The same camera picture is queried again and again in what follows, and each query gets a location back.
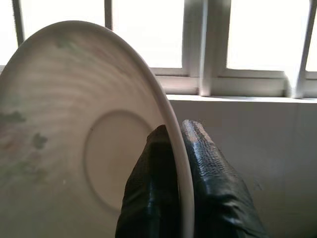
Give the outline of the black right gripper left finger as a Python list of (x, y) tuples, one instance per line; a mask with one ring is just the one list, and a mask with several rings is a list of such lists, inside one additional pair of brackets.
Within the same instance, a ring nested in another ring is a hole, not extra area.
[(178, 238), (180, 233), (174, 154), (167, 129), (160, 125), (147, 137), (126, 182), (115, 237)]

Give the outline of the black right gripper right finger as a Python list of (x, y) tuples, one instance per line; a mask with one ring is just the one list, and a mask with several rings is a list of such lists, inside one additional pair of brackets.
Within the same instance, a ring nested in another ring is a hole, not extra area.
[(268, 237), (247, 186), (201, 123), (185, 120), (181, 132), (191, 168), (196, 238)]

